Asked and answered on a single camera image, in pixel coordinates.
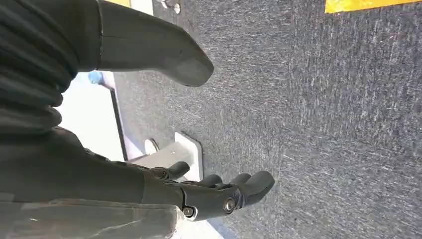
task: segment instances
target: gray carpet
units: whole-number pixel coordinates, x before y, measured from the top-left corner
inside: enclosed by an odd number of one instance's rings
[[[182,2],[215,74],[186,88],[116,74],[126,132],[183,131],[205,175],[268,170],[259,205],[219,219],[242,239],[422,238],[422,3],[324,14],[324,2]]]

